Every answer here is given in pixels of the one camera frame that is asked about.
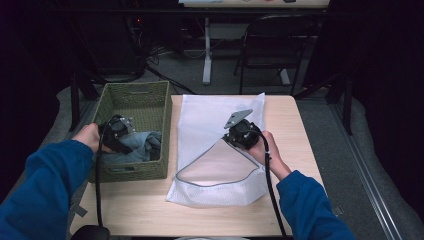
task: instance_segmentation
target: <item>plastic basket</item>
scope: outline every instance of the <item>plastic basket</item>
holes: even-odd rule
[[[158,160],[100,166],[100,182],[123,182],[164,179],[168,175],[169,134],[172,99],[169,82],[106,84],[94,114],[93,122],[102,124],[113,115],[132,117],[137,132],[161,131]],[[95,164],[88,181],[95,181]]]

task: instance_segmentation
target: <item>black cable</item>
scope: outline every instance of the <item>black cable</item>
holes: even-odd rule
[[[120,115],[115,115],[107,121],[103,131],[100,134],[99,140],[99,149],[97,150],[96,155],[96,169],[95,169],[95,184],[96,184],[96,208],[97,208],[97,222],[100,227],[103,227],[103,219],[102,219],[102,202],[101,202],[101,194],[100,194],[100,159],[102,156],[102,147],[103,147],[103,138],[106,133],[107,126],[109,126],[110,122],[115,118],[120,118]]]
[[[179,87],[179,88],[181,88],[181,89],[183,89],[183,90],[185,90],[185,91],[187,91],[191,94],[197,95],[197,93],[193,92],[190,88],[184,86],[183,84],[181,84],[181,83],[179,83],[179,82],[177,82],[177,81],[175,81],[175,80],[173,80],[173,79],[171,79],[167,76],[162,75],[160,72],[158,72],[156,69],[150,67],[148,64],[146,64],[146,65],[147,65],[146,69],[148,71],[150,71],[151,73],[155,74],[156,76],[158,76],[159,78],[169,81],[173,86]]]
[[[283,220],[281,219],[280,211],[278,210],[277,200],[275,199],[274,189],[272,188],[271,171],[269,169],[269,161],[271,160],[271,158],[270,158],[268,141],[266,140],[265,136],[261,132],[254,131],[254,130],[241,131],[241,133],[249,133],[249,132],[258,134],[264,141],[264,146],[265,146],[265,176],[266,176],[266,182],[267,182],[267,185],[268,185],[268,191],[269,191],[269,195],[271,196],[272,206],[274,208],[275,216],[277,217],[277,221],[278,221],[278,225],[279,225],[280,230],[281,230],[281,234],[283,235],[283,239],[287,239],[287,233],[284,230]]]

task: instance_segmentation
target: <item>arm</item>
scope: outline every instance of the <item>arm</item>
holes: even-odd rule
[[[270,170],[280,180],[281,211],[292,228],[295,239],[354,239],[348,227],[331,211],[330,201],[323,187],[313,178],[298,171],[292,172],[281,159],[270,132],[263,132],[270,148]],[[263,141],[248,152],[260,163],[265,163]]]
[[[91,169],[97,125],[28,157],[26,179],[0,206],[0,239],[66,239],[70,199]]]

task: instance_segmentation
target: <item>hand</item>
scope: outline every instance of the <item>hand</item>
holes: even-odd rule
[[[291,170],[281,159],[280,151],[278,150],[277,144],[274,140],[272,133],[263,131],[266,141],[268,142],[269,153],[270,153],[270,170],[277,176],[279,180],[287,177]],[[252,157],[254,157],[260,164],[265,165],[265,145],[261,137],[259,137],[258,143],[247,151]]]

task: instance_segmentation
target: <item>blue long-sleeve shirt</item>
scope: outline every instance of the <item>blue long-sleeve shirt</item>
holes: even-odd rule
[[[0,239],[66,239],[70,199],[87,178],[92,157],[92,150],[75,140],[32,154],[26,180],[0,206]],[[294,171],[277,189],[295,239],[354,239],[314,179]]]
[[[331,211],[323,187],[315,179],[293,171],[277,184],[281,211],[294,239],[355,239]]]
[[[73,193],[87,178],[93,151],[68,140],[28,157],[22,185],[0,206],[0,239],[66,239]]]

